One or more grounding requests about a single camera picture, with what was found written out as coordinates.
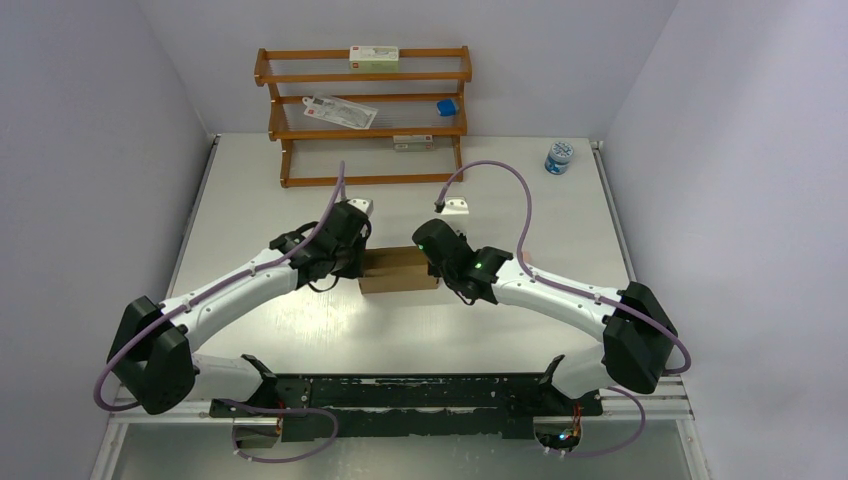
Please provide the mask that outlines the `brown cardboard box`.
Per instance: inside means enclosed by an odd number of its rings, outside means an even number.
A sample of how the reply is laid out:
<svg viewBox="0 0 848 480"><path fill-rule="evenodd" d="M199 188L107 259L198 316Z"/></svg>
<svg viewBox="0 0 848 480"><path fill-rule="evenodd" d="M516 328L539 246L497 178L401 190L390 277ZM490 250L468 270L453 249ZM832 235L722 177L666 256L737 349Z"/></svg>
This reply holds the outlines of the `brown cardboard box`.
<svg viewBox="0 0 848 480"><path fill-rule="evenodd" d="M368 249L359 290L363 295L435 290L439 279L429 274L429 266L416 246Z"/></svg>

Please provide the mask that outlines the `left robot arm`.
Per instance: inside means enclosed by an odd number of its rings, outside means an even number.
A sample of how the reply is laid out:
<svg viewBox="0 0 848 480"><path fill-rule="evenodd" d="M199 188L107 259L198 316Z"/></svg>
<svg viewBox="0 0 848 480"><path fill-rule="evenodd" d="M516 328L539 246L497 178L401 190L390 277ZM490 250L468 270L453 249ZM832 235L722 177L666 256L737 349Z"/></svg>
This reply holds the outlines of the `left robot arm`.
<svg viewBox="0 0 848 480"><path fill-rule="evenodd" d="M333 204L321 220L272 240L235 271L179 297L146 296L125 309L108 364L150 415L183 401L231 400L261 416L281 405L276 375L256 357L199 354L219 331L277 297L331 277L358 279L372 232L374 203L353 198Z"/></svg>

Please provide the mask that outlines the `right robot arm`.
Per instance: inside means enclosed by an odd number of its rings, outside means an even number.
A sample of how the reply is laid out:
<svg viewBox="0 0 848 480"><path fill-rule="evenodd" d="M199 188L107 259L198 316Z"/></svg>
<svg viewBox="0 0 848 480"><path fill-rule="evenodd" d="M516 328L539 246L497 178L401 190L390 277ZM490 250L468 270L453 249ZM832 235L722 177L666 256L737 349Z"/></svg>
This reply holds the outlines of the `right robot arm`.
<svg viewBox="0 0 848 480"><path fill-rule="evenodd" d="M653 393L664 376L677 331L645 285L600 288L537 268L523 268L513 254L494 247L473 249L441 219L412 235L427 257L429 272L464 303L484 301L521 307L588 335L594 345L553 364L539 391L542 406L562 414L591 391L619 386Z"/></svg>

